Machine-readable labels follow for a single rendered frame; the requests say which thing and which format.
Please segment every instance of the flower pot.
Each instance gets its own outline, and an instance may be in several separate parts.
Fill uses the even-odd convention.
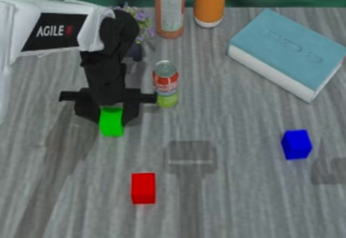
[[[134,42],[130,47],[125,58],[131,58],[135,62],[139,62],[143,59],[143,48],[140,43]]]

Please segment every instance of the table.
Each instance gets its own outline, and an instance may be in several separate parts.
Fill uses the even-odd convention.
[[[346,44],[345,9],[275,10]],[[151,92],[153,65],[171,60],[179,105],[145,105],[122,138],[100,137],[73,104],[58,103],[60,91],[87,86],[78,53],[20,58],[0,126],[0,237],[345,237],[346,68],[308,105],[227,58],[230,37],[261,11],[226,9],[209,30],[187,9],[184,35],[158,38],[127,75],[129,87]],[[314,149],[286,161],[281,136],[300,128]],[[167,168],[169,156],[191,155],[214,168]],[[155,205],[131,203],[131,173],[142,171],[156,173]]]

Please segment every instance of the orange bottle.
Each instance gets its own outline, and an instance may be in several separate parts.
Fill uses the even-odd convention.
[[[205,28],[212,28],[220,24],[225,0],[195,0],[195,22]]]
[[[185,0],[155,0],[156,32],[163,38],[177,38],[184,32]]]

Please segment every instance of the blue cube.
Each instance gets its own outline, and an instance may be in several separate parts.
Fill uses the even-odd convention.
[[[307,158],[312,150],[309,134],[305,129],[286,131],[282,137],[281,145],[286,160]]]

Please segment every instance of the flower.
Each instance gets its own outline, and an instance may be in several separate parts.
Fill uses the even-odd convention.
[[[112,6],[113,10],[122,10],[132,15],[139,25],[139,35],[136,38],[136,43],[142,44],[150,41],[155,36],[155,29],[151,21],[151,15],[137,7],[129,6],[125,2],[121,6]]]

